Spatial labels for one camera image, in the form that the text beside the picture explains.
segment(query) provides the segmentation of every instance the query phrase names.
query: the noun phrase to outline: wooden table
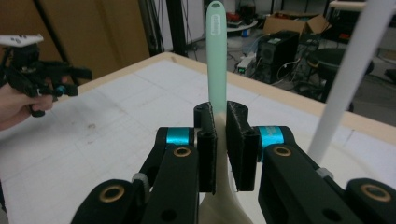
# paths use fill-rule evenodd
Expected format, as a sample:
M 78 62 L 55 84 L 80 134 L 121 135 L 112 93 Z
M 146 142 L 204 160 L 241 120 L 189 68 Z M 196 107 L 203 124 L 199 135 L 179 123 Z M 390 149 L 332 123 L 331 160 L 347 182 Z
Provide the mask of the wooden table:
M 205 64 L 163 53 L 84 84 L 78 97 L 63 98 L 45 117 L 0 132 L 9 222 L 68 223 L 96 185 L 131 180 L 159 127 L 193 126 L 193 107 L 208 99 L 205 74 Z M 251 126 L 289 126 L 303 149 L 324 108 L 231 73 L 227 94 L 247 105 Z M 341 187 L 366 176 L 396 188 L 394 136 L 395 127 L 346 112 L 320 165 Z M 257 193 L 237 194 L 253 222 L 263 223 Z

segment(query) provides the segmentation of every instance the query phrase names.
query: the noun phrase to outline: black pole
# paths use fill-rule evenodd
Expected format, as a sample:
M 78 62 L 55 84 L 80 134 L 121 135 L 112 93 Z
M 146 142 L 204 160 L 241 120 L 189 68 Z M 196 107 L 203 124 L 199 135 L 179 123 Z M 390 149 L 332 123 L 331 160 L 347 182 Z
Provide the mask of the black pole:
M 168 8 L 169 26 L 171 28 L 172 44 L 174 52 L 178 55 L 189 57 L 184 33 L 182 0 L 166 0 Z

